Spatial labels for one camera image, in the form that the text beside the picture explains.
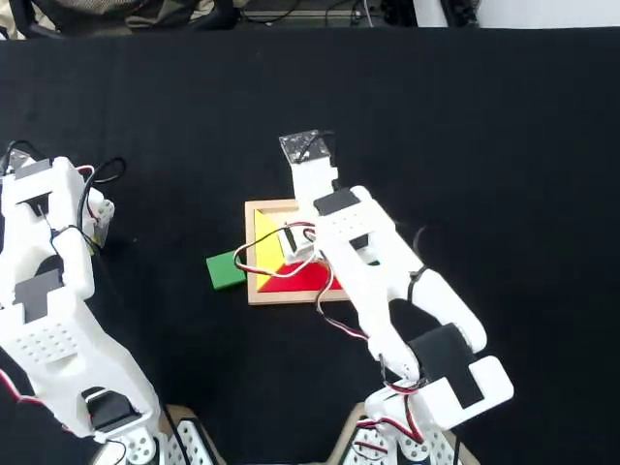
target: cable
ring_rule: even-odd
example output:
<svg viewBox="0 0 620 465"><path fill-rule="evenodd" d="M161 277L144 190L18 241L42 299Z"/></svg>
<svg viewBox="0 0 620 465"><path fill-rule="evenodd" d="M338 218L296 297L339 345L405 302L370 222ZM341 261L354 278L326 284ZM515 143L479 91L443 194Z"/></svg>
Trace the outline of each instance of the cable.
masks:
<svg viewBox="0 0 620 465"><path fill-rule="evenodd" d="M403 402L405 403L405 417L407 419L407 423L409 425L409 429L407 429L404 425L393 418L389 417L381 417L377 420L373 420L372 418L363 419L357 422L357 426L359 428L375 428L378 424L386 423L390 426L393 426L398 431L403 433L408 438L414 440L418 444L422 444L424 442L424 437L422 436L419 428L414 421L414 416L411 413L409 408L409 395L405 395L403 397Z"/></svg>
<svg viewBox="0 0 620 465"><path fill-rule="evenodd" d="M185 449L185 446L183 446L183 441L181 441L181 436L178 434L176 426L174 426L174 422L172 421L172 415L168 410L168 406L161 400L160 404L162 406L164 414L166 415L166 419L168 420L170 428L172 428L172 434L174 435L174 439L176 439L176 442L178 443L178 448L181 449L181 453L183 454L183 460L185 460L185 465L191 465L190 458L187 456L187 450Z"/></svg>
<svg viewBox="0 0 620 465"><path fill-rule="evenodd" d="M301 0L294 0L293 5L283 15L279 15L279 16L274 17L272 19L257 19L257 18L254 18L254 17L249 17L247 14L245 14L244 10L240 10L240 11L241 11L241 15L248 22L254 22L254 23L257 23L257 24L273 24L274 22L277 22L277 21L279 21L281 19L284 19L285 17L290 15L292 12L294 12L297 9L297 7L299 6L300 3L301 3Z"/></svg>
<svg viewBox="0 0 620 465"><path fill-rule="evenodd" d="M22 395L21 392L19 392L19 390L17 389L11 377L2 369L0 369L0 380L2 380L2 383L9 390L15 402L26 402L29 404L45 405L43 401L41 401L34 395Z"/></svg>
<svg viewBox="0 0 620 465"><path fill-rule="evenodd" d="M424 442L424 437L422 436L422 433L419 431L419 428L416 425L416 421L414 420L414 415L412 414L411 409L409 407L409 395L410 394L405 395L405 397L403 397L403 401L405 402L405 416L407 418L407 424L409 424L409 429L414 434L414 436L418 438L418 443L422 444Z"/></svg>
<svg viewBox="0 0 620 465"><path fill-rule="evenodd" d="M58 249L56 249L56 246L54 245L54 238L55 238L54 234L56 233L56 230L49 223L47 215L44 214L43 209L41 208L39 204L37 204L37 209L39 210L39 213L41 213L41 216L43 216L43 219L46 220L47 227L49 228L49 245L51 245L51 248L54 250L54 253L58 257L60 257L60 254L58 253Z"/></svg>
<svg viewBox="0 0 620 465"><path fill-rule="evenodd" d="M2 158L0 158L0 174L1 175L4 176L7 173L10 167L10 164L11 164L11 152L13 152L13 149L16 148L18 145L25 145L26 147L28 147L28 149L30 149L31 152L34 152L34 154L37 157L45 158L41 156L41 152L37 149L37 147L35 147L28 140L24 140L24 139L11 140L9 144L7 145L7 149L5 150L4 155L2 156Z"/></svg>
<svg viewBox="0 0 620 465"><path fill-rule="evenodd" d="M99 174L105 168L113 165L114 163L118 163L121 166L120 171L117 174L111 177L107 177L105 179L96 179L97 174ZM83 231L82 212L84 211L84 204L88 200L88 193L90 192L90 188L92 187L92 185L95 183L105 184L113 180L116 180L119 177L121 177L123 174L125 174L126 170L127 170L127 162L125 161L125 159L122 157L114 157L114 158L110 158L106 162L103 162L100 166L98 166L97 168L93 170L90 176L88 176L88 179L86 179L86 182L84 183L84 188L81 191L81 196L79 196L79 203L77 204L76 224L77 224L77 228L80 231Z"/></svg>
<svg viewBox="0 0 620 465"><path fill-rule="evenodd" d="M361 452L361 448L368 448L371 449L373 451L375 451L375 455L379 455L377 452L381 452L381 453L388 453L388 450L385 448L381 448L379 446L375 446L374 444L370 444L370 443L365 443L363 441L355 441L353 443L353 447L351 449L353 449L353 452L355 452L357 455L359 455L361 458L365 458L366 460L372 460L373 462L376 462L378 460L382 460L385 457L381 456L375 456L375 457L369 457L368 455L366 455L365 453Z"/></svg>
<svg viewBox="0 0 620 465"><path fill-rule="evenodd" d="M351 0L338 0L336 3L329 5L325 10L325 27L329 27L329 12L340 5L349 3Z"/></svg>
<svg viewBox="0 0 620 465"><path fill-rule="evenodd" d="M86 232L82 231L80 228L78 228L76 225L69 225L64 227L62 230L55 230L51 224L49 223L49 220L47 218L47 216L44 214L43 209L41 208L40 205L37 205L37 208L39 209L39 213L41 213L41 216L43 216L44 220L46 220L47 226L49 227L49 245L51 245L51 248L54 249L54 252L56 253L56 255L58 257L60 257L60 254L58 253L58 249L56 249L56 246L54 245L54 239L57 238L60 234L62 234L64 231L70 230L70 229L76 229L79 231L79 233L81 234L81 236L83 237L84 241L86 242L86 244L88 245L88 247L91 248L91 250L93 251L93 253L95 255L97 255L99 252L101 252L101 247L99 247L98 244L95 243L95 241L93 239L91 239L90 237L88 237L88 234L86 234Z"/></svg>
<svg viewBox="0 0 620 465"><path fill-rule="evenodd" d="M301 149L299 150L299 155L296 158L296 163L303 162L303 158L305 158L304 155L308 151L308 149L312 146L312 144L314 144L317 140L323 139L325 136L333 137L334 142L336 140L336 134L333 131L317 131L317 133L314 136L312 136L309 141L307 141L304 145L301 146ZM335 162L336 162L335 146L333 149L333 153L331 154L330 160L331 160L331 164L335 166Z"/></svg>
<svg viewBox="0 0 620 465"><path fill-rule="evenodd" d="M393 418L381 417L381 418L379 418L377 420L363 419L363 420L357 422L357 427L361 428L361 429L375 429L375 427L378 424L381 424L381 423L385 423L385 424L388 424L388 425L396 428L398 431L403 433L409 439L412 439L413 441L416 441L418 444L421 444L421 442L419 441L419 437L416 436L415 433L413 433L412 431L409 431L407 429L407 427L405 427L404 425L400 424L398 421L396 421Z"/></svg>
<svg viewBox="0 0 620 465"><path fill-rule="evenodd" d="M249 249L250 247L253 247L255 245L257 245L258 243L264 241L265 239L267 239L268 237L270 237L271 235L274 235L282 230L286 230L286 229L290 229L293 227L298 227L298 226L304 226L304 227L314 227L313 223L308 223L308 222L304 222L304 221L298 221L295 223L290 223L289 225L285 225L281 228L278 228L277 230L273 230L272 232L268 232L267 234L265 234L263 237L261 237L260 239L255 240L254 242L248 242L245 243L239 247L236 248L236 250L234 251L234 253L232 254L232 259L234 262L234 265L239 268L242 269L248 273L254 273L254 274L263 274L263 275L267 275L267 276L271 276L274 278L291 278L293 276L295 276L296 274L298 274L303 268L305 268L307 265L309 265L311 262L313 262L316 258L316 255L313 253L305 262L303 262L301 265L299 265L297 268L295 268L293 271L287 273L287 274L280 274L277 273L275 271L269 270L269 269L265 269L265 268L259 268L257 266L250 266L248 264L244 264L240 261L239 259L239 254L246 250Z"/></svg>
<svg viewBox="0 0 620 465"><path fill-rule="evenodd" d="M405 395L413 394L426 382L426 380L420 379L408 387L402 387L394 383L390 383L388 381L388 377L386 376L386 362L384 361L383 354L379 354L379 363L381 364L381 377L383 378L384 386L392 389L394 392Z"/></svg>
<svg viewBox="0 0 620 465"><path fill-rule="evenodd" d="M118 465L127 456L127 446L125 446L125 443L121 443L120 441L116 441L113 439L108 439L106 442L120 444L123 447L123 454L118 460L116 460L116 462L114 462L114 465Z"/></svg>
<svg viewBox="0 0 620 465"><path fill-rule="evenodd" d="M375 25L372 23L372 17L370 17L370 9L368 8L368 0L363 0L364 3L364 10L366 11L366 17L368 18L368 25L370 27L375 27Z"/></svg>
<svg viewBox="0 0 620 465"><path fill-rule="evenodd" d="M357 339L362 339L364 341L368 340L368 336L366 335L365 332L361 331L361 330L357 330L357 329L353 329L347 325L345 325L344 323L340 323L337 320L334 320L331 317L328 317L325 312L323 311L323 308L321 307L321 299L323 298L323 295L331 288L331 285L333 284L333 268L331 267L331 265L329 265L329 263L325 263L325 262L319 262L320 264L322 264L325 268L327 268L327 271L329 272L327 281L325 282L325 285L321 288L321 290L319 291L319 293L317 294L317 297L315 298L315 306L317 309L317 312L319 312L319 314L325 319L326 322L328 322L330 325L332 326L336 326L338 329L346 332L347 334L349 334L350 336L357 338Z"/></svg>
<svg viewBox="0 0 620 465"><path fill-rule="evenodd" d="M89 170L90 173L92 174L93 171L95 170L95 167L93 167L92 165L80 165L79 167L76 167L76 171L79 172L80 174L84 170Z"/></svg>
<svg viewBox="0 0 620 465"><path fill-rule="evenodd" d="M412 249L414 253L421 258L421 254L419 253L419 239L422 237L422 234L426 231L426 226L422 226L414 235L414 241L412 243Z"/></svg>
<svg viewBox="0 0 620 465"><path fill-rule="evenodd" d="M456 438L454 442L454 460L452 460L452 465L458 465L458 455L461 452L461 439Z"/></svg>

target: black surface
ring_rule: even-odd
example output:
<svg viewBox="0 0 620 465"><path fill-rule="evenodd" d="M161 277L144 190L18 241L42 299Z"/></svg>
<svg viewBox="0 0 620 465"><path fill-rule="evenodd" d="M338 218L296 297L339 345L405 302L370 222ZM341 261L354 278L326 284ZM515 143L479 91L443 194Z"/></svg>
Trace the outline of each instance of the black surface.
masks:
<svg viewBox="0 0 620 465"><path fill-rule="evenodd" d="M446 378L464 409L483 400L469 365L476 361L460 330L452 323L431 329L407 343L430 383Z"/></svg>
<svg viewBox="0 0 620 465"><path fill-rule="evenodd" d="M24 323L29 324L45 317L47 315L47 293L62 287L61 270L58 268L15 284L14 303L23 304Z"/></svg>
<svg viewBox="0 0 620 465"><path fill-rule="evenodd" d="M111 390L87 402L86 409L93 428L106 433L140 417L127 397Z"/></svg>
<svg viewBox="0 0 620 465"><path fill-rule="evenodd" d="M291 196L278 136L312 128L336 132L343 183L368 187L406 237L428 226L423 257L515 384L463 426L465 445L483 463L585 450L602 463L616 458L619 47L613 30L0 44L0 142L128 159L105 189L117 209L90 303L229 463L325 460L381 386L363 343L310 305L250 308L241 287L213 291L203 266L243 241L244 201ZM347 304L328 307L356 323ZM433 327L404 303L392 318L405 340ZM0 409L3 463L81 464L94 449L2 389Z"/></svg>
<svg viewBox="0 0 620 465"><path fill-rule="evenodd" d="M340 189L313 202L321 216L330 215L356 203L359 203L359 199L350 189Z"/></svg>

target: white wire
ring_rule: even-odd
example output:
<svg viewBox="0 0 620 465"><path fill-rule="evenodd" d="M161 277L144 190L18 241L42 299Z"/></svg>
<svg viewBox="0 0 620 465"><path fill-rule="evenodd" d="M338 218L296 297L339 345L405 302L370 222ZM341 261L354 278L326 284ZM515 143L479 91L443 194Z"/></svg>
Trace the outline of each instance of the white wire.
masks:
<svg viewBox="0 0 620 465"><path fill-rule="evenodd" d="M326 265L329 271L329 280L327 281L327 283L325 283L324 288L319 291L319 295L317 295L317 312L319 312L330 325L336 326L338 329L342 329L343 331L345 331L347 334L349 334L352 337L361 339L363 341L367 340L368 337L366 337L366 335L364 335L363 333L359 333L349 328L348 326L328 317L323 311L323 307L321 306L321 299L326 294L326 292L331 289L331 286L333 285L333 280L334 280L333 268L331 267L329 263L327 263Z"/></svg>
<svg viewBox="0 0 620 465"><path fill-rule="evenodd" d="M317 312L319 312L321 315L325 314L323 312L323 308L321 307L321 299L326 294L326 292L331 289L331 286L333 285L333 268L331 267L329 263L327 264L327 269L329 270L329 280L327 281L327 284L321 289L321 291L319 292L319 295L317 296Z"/></svg>
<svg viewBox="0 0 620 465"><path fill-rule="evenodd" d="M368 8L368 0L364 0L364 10L366 11L366 17L368 18L368 25L370 27L375 27L372 23L372 17L370 17L370 9Z"/></svg>
<svg viewBox="0 0 620 465"><path fill-rule="evenodd" d="M95 172L95 167L93 167L92 165L80 165L79 167L76 167L76 171L82 170L90 170L90 173L92 174L93 172Z"/></svg>
<svg viewBox="0 0 620 465"><path fill-rule="evenodd" d="M243 244L240 247L237 247L237 249L234 251L234 255L233 255L234 259L236 260L238 258L238 254L239 252L241 252L241 250L243 250L244 248L248 248L248 247L249 247L248 244ZM308 257L308 259L305 262L303 262L300 266L298 266L293 271L287 274L280 274L271 269L259 268L257 266L250 266L248 264L243 264L239 262L237 262L237 264L241 267L241 269L245 271L249 271L250 273L264 273L273 278L285 278L286 279L286 278L291 278L295 276L296 274L298 274L303 268L305 268L307 265L312 263L316 259L316 257L317 257L317 251L313 250L312 254L310 255L310 257Z"/></svg>

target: yellow triangle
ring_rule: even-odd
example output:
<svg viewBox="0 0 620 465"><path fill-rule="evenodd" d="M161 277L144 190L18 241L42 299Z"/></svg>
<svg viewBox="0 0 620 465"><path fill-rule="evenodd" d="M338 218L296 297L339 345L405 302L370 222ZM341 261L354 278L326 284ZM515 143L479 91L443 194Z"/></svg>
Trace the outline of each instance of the yellow triangle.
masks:
<svg viewBox="0 0 620 465"><path fill-rule="evenodd" d="M259 210L254 210L254 240L277 230L278 226L271 219ZM270 269L277 271L284 264L284 254L280 247L280 239L278 234L273 234L265 240L255 245L256 266L258 268ZM257 274L256 289L257 291L270 279L270 276Z"/></svg>

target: wooden frame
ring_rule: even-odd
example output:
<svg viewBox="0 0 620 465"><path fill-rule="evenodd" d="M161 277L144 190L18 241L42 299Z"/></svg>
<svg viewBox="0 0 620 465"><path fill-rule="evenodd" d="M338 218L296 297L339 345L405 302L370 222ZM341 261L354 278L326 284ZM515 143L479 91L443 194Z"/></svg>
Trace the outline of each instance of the wooden frame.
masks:
<svg viewBox="0 0 620 465"><path fill-rule="evenodd" d="M245 203L245 241L247 243L255 240L254 212L256 210L266 214L276 225L280 226L297 211L297 202L294 200L247 201ZM248 264L250 266L256 266L256 249L250 247L246 251L246 254ZM316 296L316 291L259 293L256 289L256 274L248 273L248 303L250 305L313 302ZM348 300L347 293L342 290L327 291L323 297L323 301L330 300Z"/></svg>

